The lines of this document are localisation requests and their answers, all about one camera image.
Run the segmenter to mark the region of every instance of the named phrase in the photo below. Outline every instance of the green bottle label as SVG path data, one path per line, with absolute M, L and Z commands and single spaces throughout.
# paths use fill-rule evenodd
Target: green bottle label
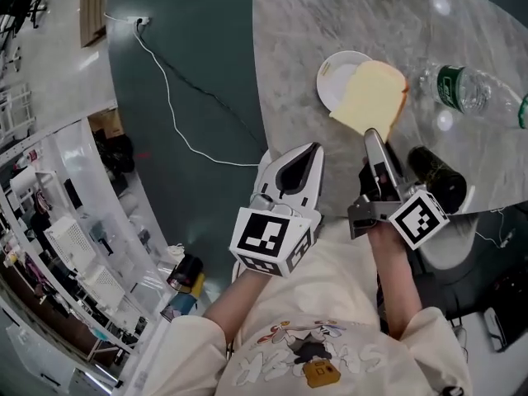
M 451 108 L 462 111 L 459 104 L 459 88 L 458 82 L 460 75 L 464 68 L 457 68 L 456 66 L 444 66 L 438 72 L 438 79 L 436 86 L 438 87 L 438 95 L 442 102 Z
M 519 108 L 519 126 L 526 129 L 526 117 L 528 117 L 528 94 L 522 99 L 521 108 Z

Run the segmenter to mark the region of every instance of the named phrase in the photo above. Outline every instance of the black and white marker cube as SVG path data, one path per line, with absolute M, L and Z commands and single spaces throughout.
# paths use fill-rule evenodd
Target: black and white marker cube
M 389 218 L 411 249 L 416 249 L 449 223 L 435 197 L 417 191 Z
M 241 208 L 229 251 L 247 268 L 288 277 L 314 243 L 312 220 Z

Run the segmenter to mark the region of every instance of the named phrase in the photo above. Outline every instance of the plastic water bottle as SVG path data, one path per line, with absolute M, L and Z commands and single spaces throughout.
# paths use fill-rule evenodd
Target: plastic water bottle
M 419 81 L 426 95 L 465 115 L 508 128 L 528 128 L 528 94 L 519 97 L 488 73 L 429 62 Z

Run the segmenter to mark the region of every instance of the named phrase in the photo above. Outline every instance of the marble table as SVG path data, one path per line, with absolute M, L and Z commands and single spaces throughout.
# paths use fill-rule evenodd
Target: marble table
M 420 95 L 413 80 L 425 59 L 494 74 L 528 91 L 528 30 L 488 0 L 253 0 L 253 45 L 267 142 L 273 157 L 309 141 L 326 152 L 320 210 L 346 215 L 359 194 L 362 137 L 328 116 L 315 77 L 341 50 L 358 50 L 400 69 L 411 91 L 389 142 L 400 160 L 426 145 L 475 186 L 467 212 L 528 200 L 528 131 L 505 130 Z

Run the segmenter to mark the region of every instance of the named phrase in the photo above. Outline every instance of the white sleeve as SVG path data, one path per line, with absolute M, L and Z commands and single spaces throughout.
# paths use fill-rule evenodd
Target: white sleeve
M 145 385 L 145 396 L 215 394 L 227 364 L 225 335 L 207 318 L 174 318 Z
M 464 396 L 473 394 L 469 369 L 455 334 L 438 308 L 417 313 L 402 335 L 403 343 L 427 377 L 430 386 L 441 392 L 455 386 Z

